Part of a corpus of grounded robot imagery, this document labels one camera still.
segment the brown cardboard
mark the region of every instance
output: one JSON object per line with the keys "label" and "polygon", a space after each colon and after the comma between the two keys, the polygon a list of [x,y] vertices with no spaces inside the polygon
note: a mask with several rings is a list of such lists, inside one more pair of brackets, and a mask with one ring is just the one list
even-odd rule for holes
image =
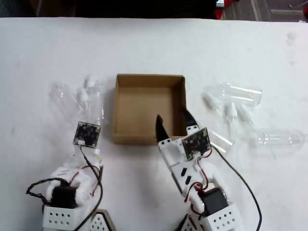
{"label": "brown cardboard", "polygon": [[119,74],[116,79],[112,140],[120,144],[156,144],[161,115],[171,138],[186,135],[184,76]]}

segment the black wire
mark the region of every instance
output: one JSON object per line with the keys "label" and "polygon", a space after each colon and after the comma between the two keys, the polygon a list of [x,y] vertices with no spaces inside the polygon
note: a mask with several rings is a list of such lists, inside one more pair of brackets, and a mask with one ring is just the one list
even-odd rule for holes
{"label": "black wire", "polygon": [[258,226],[257,226],[257,229],[256,231],[259,231],[260,230],[260,227],[261,227],[261,223],[262,223],[262,213],[261,213],[261,209],[260,209],[260,206],[258,204],[258,201],[254,195],[254,193],[252,192],[252,190],[250,189],[248,183],[244,180],[244,178],[241,176],[241,174],[226,160],[225,157],[223,157],[223,155],[221,154],[221,152],[214,146],[212,146],[212,148],[214,148],[216,150],[216,152],[220,155],[220,157],[226,162],[226,164],[239,176],[239,178],[241,178],[241,180],[243,181],[243,183],[246,185],[247,189],[249,190],[252,198],[254,199],[255,203],[256,203],[256,206],[257,206],[257,210],[258,210],[258,213],[259,213],[259,223],[258,223]]}
{"label": "black wire", "polygon": [[35,183],[31,184],[31,185],[28,187],[28,189],[27,189],[27,191],[26,191],[26,194],[29,194],[30,196],[33,196],[33,197],[40,198],[40,199],[42,200],[42,202],[43,202],[43,206],[44,206],[44,205],[48,205],[49,202],[47,201],[47,199],[46,199],[41,193],[33,193],[33,192],[31,192],[31,189],[32,189],[34,186],[36,186],[36,185],[43,184],[43,183],[46,183],[46,182],[48,182],[48,181],[53,181],[53,180],[58,180],[58,181],[60,181],[60,182],[61,182],[61,185],[69,185],[69,183],[68,183],[66,180],[62,179],[62,178],[48,178],[48,179],[44,179],[44,180],[39,180],[38,182],[35,182]]}
{"label": "black wire", "polygon": [[92,217],[92,215],[95,213],[96,209],[98,208],[98,206],[100,205],[101,203],[101,200],[102,200],[102,197],[103,197],[103,186],[102,186],[102,182],[101,182],[101,178],[102,178],[102,171],[103,171],[103,168],[101,167],[101,170],[100,170],[100,173],[99,175],[97,175],[97,172],[95,171],[93,165],[91,164],[91,162],[87,159],[86,155],[83,153],[82,151],[82,148],[81,146],[79,146],[80,148],[80,151],[81,153],[83,154],[83,158],[86,160],[87,164],[90,166],[91,170],[93,171],[97,181],[98,181],[98,184],[101,188],[101,195],[100,195],[100,198],[96,204],[96,206],[92,209],[92,211],[87,215],[86,218],[84,218],[84,220],[74,229],[74,231],[78,231],[89,219],[90,217]]}

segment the white tabletop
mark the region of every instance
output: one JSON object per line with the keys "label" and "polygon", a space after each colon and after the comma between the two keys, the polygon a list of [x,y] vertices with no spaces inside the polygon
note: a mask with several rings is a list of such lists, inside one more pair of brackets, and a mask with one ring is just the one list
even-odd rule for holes
{"label": "white tabletop", "polygon": [[[202,102],[206,85],[259,86],[264,95],[255,111],[257,128],[308,132],[307,24],[2,18],[0,34],[0,230],[41,228],[41,202],[25,195],[26,189],[61,165],[74,135],[70,131],[60,138],[52,129],[48,92],[57,80],[75,89],[91,75],[112,88],[118,73],[182,74],[188,109],[203,126],[222,122],[209,116]],[[188,206],[158,149],[114,145],[108,127],[104,130],[100,208],[108,210],[119,231],[174,230]],[[237,140],[228,154],[258,198],[261,230],[306,229],[307,151],[306,145],[287,158],[261,157]],[[246,230],[255,230],[258,216],[250,194],[221,160],[215,161]]]}

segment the plastic bottle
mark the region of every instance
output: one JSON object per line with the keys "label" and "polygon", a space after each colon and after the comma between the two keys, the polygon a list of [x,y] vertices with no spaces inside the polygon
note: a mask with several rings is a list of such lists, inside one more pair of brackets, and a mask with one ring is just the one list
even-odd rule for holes
{"label": "plastic bottle", "polygon": [[231,83],[220,83],[213,88],[213,94],[222,100],[257,106],[261,102],[262,90],[240,87]]}
{"label": "plastic bottle", "polygon": [[90,83],[88,87],[89,95],[89,122],[97,125],[102,125],[104,119],[103,109],[103,86],[98,83]]}
{"label": "plastic bottle", "polygon": [[77,116],[83,109],[69,86],[63,83],[54,83],[49,96],[64,119],[69,124],[75,124]]}
{"label": "plastic bottle", "polygon": [[308,135],[299,130],[258,131],[254,137],[257,146],[301,147],[308,140]]}

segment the white plastic part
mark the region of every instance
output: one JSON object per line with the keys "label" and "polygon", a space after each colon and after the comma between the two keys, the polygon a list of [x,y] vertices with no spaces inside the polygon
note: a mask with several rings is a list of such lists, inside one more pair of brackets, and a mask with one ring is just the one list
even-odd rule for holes
{"label": "white plastic part", "polygon": [[111,231],[109,230],[105,218],[102,214],[96,214],[90,225],[90,231]]}
{"label": "white plastic part", "polygon": [[220,83],[212,88],[213,95],[235,103],[257,106],[261,102],[262,90],[258,88],[242,87],[231,83]]}
{"label": "white plastic part", "polygon": [[187,218],[185,219],[184,224],[180,231],[204,231],[204,230],[200,226],[198,219],[194,219],[194,217],[187,215]]}
{"label": "white plastic part", "polygon": [[249,124],[253,124],[252,120],[253,116],[251,111],[247,108],[247,106],[245,106],[244,104],[238,104],[236,105],[236,109],[242,121],[247,122]]}
{"label": "white plastic part", "polygon": [[199,131],[199,127],[197,125],[189,126],[186,128],[187,136],[192,135]]}
{"label": "white plastic part", "polygon": [[222,101],[216,98],[212,93],[210,92],[204,93],[203,98],[212,110],[219,112],[223,111]]}
{"label": "white plastic part", "polygon": [[230,102],[227,108],[227,120],[233,124],[236,119],[237,119],[237,111],[235,104],[233,102]]}
{"label": "white plastic part", "polygon": [[243,222],[235,205],[230,205],[222,210],[202,219],[206,231],[243,231]]}
{"label": "white plastic part", "polygon": [[[80,222],[89,214],[89,206],[74,209],[44,206],[43,230],[74,230]],[[80,231],[90,229],[90,220],[86,222]]]}

